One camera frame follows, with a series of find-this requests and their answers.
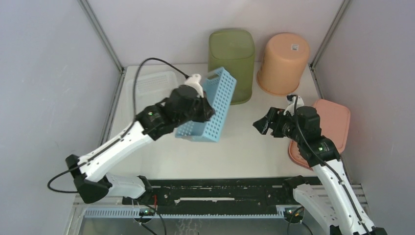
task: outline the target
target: gray wall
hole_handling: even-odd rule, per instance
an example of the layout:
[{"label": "gray wall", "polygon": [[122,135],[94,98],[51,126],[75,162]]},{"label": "gray wall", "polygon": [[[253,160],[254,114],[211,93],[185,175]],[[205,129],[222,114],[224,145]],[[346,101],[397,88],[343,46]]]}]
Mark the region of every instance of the gray wall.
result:
[{"label": "gray wall", "polygon": [[0,22],[0,233],[59,235],[74,195],[46,183],[98,146],[118,72],[77,1],[1,1]]},{"label": "gray wall", "polygon": [[414,11],[409,0],[353,1],[317,65],[325,97],[351,110],[350,174],[391,235],[414,233]]},{"label": "gray wall", "polygon": [[256,60],[277,33],[293,32],[319,48],[342,0],[89,0],[124,66],[147,57],[173,64],[208,62],[208,39],[222,28],[243,28]]}]

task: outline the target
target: perforated basket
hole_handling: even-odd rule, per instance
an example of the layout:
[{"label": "perforated basket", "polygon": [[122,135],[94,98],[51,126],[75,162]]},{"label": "perforated basket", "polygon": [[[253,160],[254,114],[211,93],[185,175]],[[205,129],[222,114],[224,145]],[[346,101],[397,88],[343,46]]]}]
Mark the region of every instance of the perforated basket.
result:
[{"label": "perforated basket", "polygon": [[231,104],[233,91],[235,90],[236,79],[223,67],[209,72],[206,77],[214,77],[206,79],[202,87],[206,92],[209,104],[216,113],[208,122],[189,121],[179,126],[176,131],[176,138],[197,142],[219,141],[229,105]]}]

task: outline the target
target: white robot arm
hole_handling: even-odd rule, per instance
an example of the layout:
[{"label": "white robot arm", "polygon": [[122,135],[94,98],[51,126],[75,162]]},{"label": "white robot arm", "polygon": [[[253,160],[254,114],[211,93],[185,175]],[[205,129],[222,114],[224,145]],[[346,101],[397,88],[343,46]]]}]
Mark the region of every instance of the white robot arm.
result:
[{"label": "white robot arm", "polygon": [[138,198],[151,189],[143,176],[123,177],[108,171],[132,152],[173,132],[185,122],[209,121],[215,111],[204,96],[200,80],[199,74],[192,75],[184,85],[174,89],[169,98],[146,107],[128,127],[96,150],[81,157],[70,155],[66,158],[77,191],[85,203],[96,202],[105,196]]},{"label": "white robot arm", "polygon": [[300,155],[317,174],[334,209],[318,197],[302,176],[284,182],[289,196],[311,213],[326,234],[386,235],[383,228],[375,227],[360,205],[335,144],[321,135],[316,109],[303,106],[297,95],[287,98],[286,110],[271,107],[265,117],[254,122],[254,127],[263,135],[271,128],[275,138],[288,137],[298,143]]}]

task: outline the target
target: pink tray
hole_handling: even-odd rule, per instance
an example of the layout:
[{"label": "pink tray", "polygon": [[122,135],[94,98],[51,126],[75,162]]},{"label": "pink tray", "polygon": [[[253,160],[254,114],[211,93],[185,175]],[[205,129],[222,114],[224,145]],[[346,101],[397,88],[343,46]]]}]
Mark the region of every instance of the pink tray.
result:
[{"label": "pink tray", "polygon": [[[347,134],[349,132],[350,110],[343,105],[325,99],[317,100],[313,107],[316,108],[317,113],[320,115],[322,135],[331,139],[339,153],[342,153],[346,147]],[[300,155],[296,142],[291,141],[288,147],[288,154],[293,162],[311,170],[307,161]]]}]

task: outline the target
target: metal frame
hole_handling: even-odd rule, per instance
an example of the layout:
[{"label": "metal frame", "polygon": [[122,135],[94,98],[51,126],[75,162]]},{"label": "metal frame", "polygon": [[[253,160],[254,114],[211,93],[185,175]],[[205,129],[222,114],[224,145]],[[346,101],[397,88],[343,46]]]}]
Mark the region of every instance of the metal frame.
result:
[{"label": "metal frame", "polygon": [[334,17],[333,22],[330,25],[330,28],[328,29],[323,42],[321,43],[319,49],[317,50],[316,56],[314,56],[313,61],[311,62],[310,69],[313,71],[315,67],[317,66],[319,60],[322,57],[322,54],[324,53],[325,49],[327,48],[327,45],[329,44],[331,38],[333,37],[333,34],[335,33],[337,27],[339,26],[339,23],[343,16],[345,15],[346,10],[350,6],[350,3],[352,0],[343,0],[342,4],[340,5],[339,11],[337,11],[336,16]]},{"label": "metal frame", "polygon": [[111,56],[111,59],[113,60],[115,66],[117,67],[118,71],[122,72],[123,67],[121,65],[121,62],[119,61],[113,47],[111,46],[110,41],[107,38],[107,35],[105,35],[104,30],[102,29],[101,24],[98,21],[98,18],[96,17],[95,13],[93,12],[91,5],[89,4],[88,0],[78,0],[79,5],[81,5],[81,8],[84,10],[85,15],[90,20],[95,32],[98,34],[99,38],[102,41],[102,44],[104,45],[105,49]]},{"label": "metal frame", "polygon": [[[329,207],[331,202],[328,199],[328,195],[325,189],[321,185],[311,186],[314,192],[318,195],[322,202]],[[352,185],[354,193],[358,197],[359,203],[362,205],[364,210],[368,213],[369,207],[364,196],[362,187],[360,185]],[[82,221],[84,218],[139,218],[139,212],[146,209],[146,206],[133,206],[124,205],[123,197],[105,197],[102,200],[93,203],[85,204],[82,198],[77,195],[73,203],[72,211],[70,214],[70,220],[67,225],[66,235],[78,235],[81,229]],[[284,204],[276,205],[276,213],[273,214],[258,214],[258,215],[191,215],[191,214],[161,214],[166,219],[178,219],[178,218],[198,218],[198,219],[209,219],[209,218],[221,218],[221,219],[263,219],[263,218],[275,218],[283,219],[286,211],[292,211],[300,205],[296,204]],[[144,216],[143,218],[152,218],[152,216]]]},{"label": "metal frame", "polygon": [[105,143],[106,141],[110,139],[111,128],[113,126],[115,112],[118,106],[118,100],[119,100],[119,97],[121,96],[121,90],[124,84],[126,71],[127,70],[124,70],[122,73],[120,73],[118,77],[118,83],[113,94],[113,99],[111,101],[110,113],[108,114],[107,120],[105,121],[105,124],[104,124],[104,129],[102,130],[100,145],[102,145],[103,143]]}]

